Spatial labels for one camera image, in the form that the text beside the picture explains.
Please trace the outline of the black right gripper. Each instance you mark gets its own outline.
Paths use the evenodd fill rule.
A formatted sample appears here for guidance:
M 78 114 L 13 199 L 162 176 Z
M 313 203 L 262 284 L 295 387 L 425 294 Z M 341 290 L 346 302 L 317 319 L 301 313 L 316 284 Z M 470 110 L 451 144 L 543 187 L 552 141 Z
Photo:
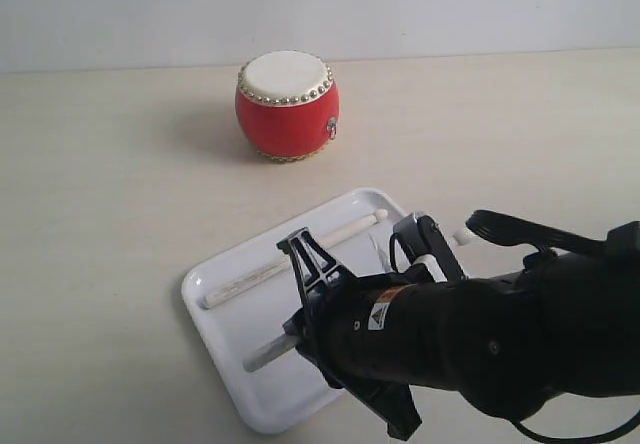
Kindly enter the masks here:
M 381 418 L 389 437 L 409 440 L 422 419 L 408 385 L 450 388 L 438 331 L 450 284 L 423 271 L 356 278 L 306 227 L 276 246 L 290 261 L 303 311 L 316 314 L 319 354 L 306 337 L 298 353 L 330 387 L 344 387 Z

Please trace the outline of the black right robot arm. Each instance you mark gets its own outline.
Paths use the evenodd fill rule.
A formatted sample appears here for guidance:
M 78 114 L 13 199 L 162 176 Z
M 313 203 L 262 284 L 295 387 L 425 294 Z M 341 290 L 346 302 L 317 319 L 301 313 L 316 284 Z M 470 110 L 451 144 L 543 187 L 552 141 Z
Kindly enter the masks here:
M 637 222 L 604 240 L 489 210 L 466 225 L 490 243 L 533 251 L 520 271 L 469 278 L 422 213 L 390 237 L 408 259 L 404 271 L 357 276 L 307 229 L 281 240 L 301 300 L 284 327 L 296 351 L 399 440 L 421 423 L 414 386 L 455 391 L 518 430 L 562 394 L 638 393 Z

